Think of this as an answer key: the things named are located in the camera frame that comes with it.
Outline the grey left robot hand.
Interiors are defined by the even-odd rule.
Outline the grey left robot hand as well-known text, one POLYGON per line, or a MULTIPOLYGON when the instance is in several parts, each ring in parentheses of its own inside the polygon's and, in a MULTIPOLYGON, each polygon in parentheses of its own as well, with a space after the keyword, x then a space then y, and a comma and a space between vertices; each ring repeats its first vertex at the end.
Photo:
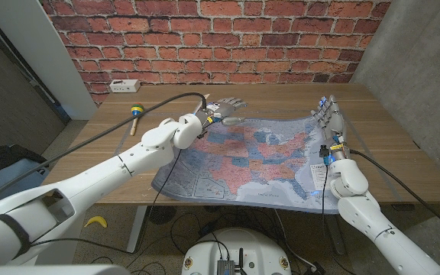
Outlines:
POLYGON ((247 105, 242 99, 234 97, 219 99, 217 102, 210 102, 205 108, 198 110, 195 116, 202 122, 204 130, 217 122, 221 122, 224 126, 234 126, 242 123, 245 118, 232 117, 232 113, 247 105))

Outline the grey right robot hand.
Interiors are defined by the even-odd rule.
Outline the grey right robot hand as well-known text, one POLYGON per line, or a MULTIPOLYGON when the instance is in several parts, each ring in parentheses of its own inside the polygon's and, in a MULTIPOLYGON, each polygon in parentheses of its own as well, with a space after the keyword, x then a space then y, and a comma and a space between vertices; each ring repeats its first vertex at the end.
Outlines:
POLYGON ((320 147, 319 156, 323 158, 324 164, 349 158, 347 129, 336 98, 333 95, 321 97, 317 109, 312 110, 311 115, 322 129, 324 143, 320 147))

